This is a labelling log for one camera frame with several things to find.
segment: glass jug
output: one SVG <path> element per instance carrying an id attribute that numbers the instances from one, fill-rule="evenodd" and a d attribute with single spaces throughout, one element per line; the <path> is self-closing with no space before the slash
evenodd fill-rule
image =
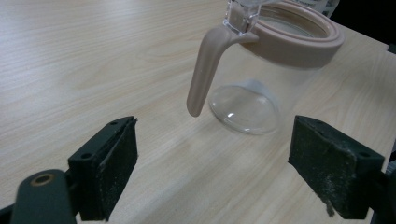
<path id="1" fill-rule="evenodd" d="M 339 27 L 311 8 L 290 1 L 261 3 L 229 0 L 224 23 L 206 33 L 187 99 L 192 116 L 201 113 L 221 55 L 238 43 L 234 57 L 242 65 L 227 70 L 227 62 L 220 63 L 210 108 L 237 131 L 272 132 L 344 42 Z"/>

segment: wooden table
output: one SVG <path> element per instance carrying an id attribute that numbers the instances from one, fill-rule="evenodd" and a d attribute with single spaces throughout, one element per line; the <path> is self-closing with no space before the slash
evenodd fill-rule
<path id="1" fill-rule="evenodd" d="M 139 159 L 110 223 L 369 223 L 370 215 L 328 217 L 287 163 L 292 115 L 278 133 L 258 136 L 225 128 L 207 105 L 197 119 L 188 114 L 201 39 L 225 8 L 224 0 L 2 1 L 0 207 L 25 177 L 66 170 L 106 123 L 133 115 Z M 396 55 L 343 31 L 344 46 L 295 113 L 388 158 Z"/>

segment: beige plastic rim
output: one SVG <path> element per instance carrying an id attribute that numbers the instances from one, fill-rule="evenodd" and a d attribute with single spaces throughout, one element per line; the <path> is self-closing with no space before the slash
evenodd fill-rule
<path id="1" fill-rule="evenodd" d="M 261 18 L 252 30 L 260 38 L 259 42 L 243 45 L 274 63 L 319 68 L 332 59 L 345 40 L 336 23 L 297 3 L 285 1 L 262 6 Z M 311 36 L 282 29 L 288 28 L 288 20 L 293 22 L 294 28 Z"/>

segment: bolt hole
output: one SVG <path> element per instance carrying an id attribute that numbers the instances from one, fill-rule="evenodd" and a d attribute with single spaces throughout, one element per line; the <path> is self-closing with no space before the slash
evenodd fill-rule
<path id="1" fill-rule="evenodd" d="M 91 156 L 92 156 L 91 153 L 84 153 L 84 154 L 81 155 L 81 158 L 86 160 L 86 159 L 89 159 Z"/>
<path id="2" fill-rule="evenodd" d="M 368 154 L 366 152 L 360 152 L 359 155 L 361 155 L 363 157 L 370 157 L 370 154 Z"/>
<path id="3" fill-rule="evenodd" d="M 35 187 L 43 186 L 51 182 L 53 177 L 54 177 L 53 174 L 40 175 L 34 178 L 30 184 Z"/>

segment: transparent glass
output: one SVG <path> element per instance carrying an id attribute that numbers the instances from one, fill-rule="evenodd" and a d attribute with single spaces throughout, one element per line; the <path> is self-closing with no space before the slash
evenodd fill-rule
<path id="1" fill-rule="evenodd" d="M 230 63 L 236 52 L 241 60 Z M 271 133 L 318 72 L 271 63 L 235 45 L 222 56 L 208 102 L 221 122 L 239 132 Z"/>

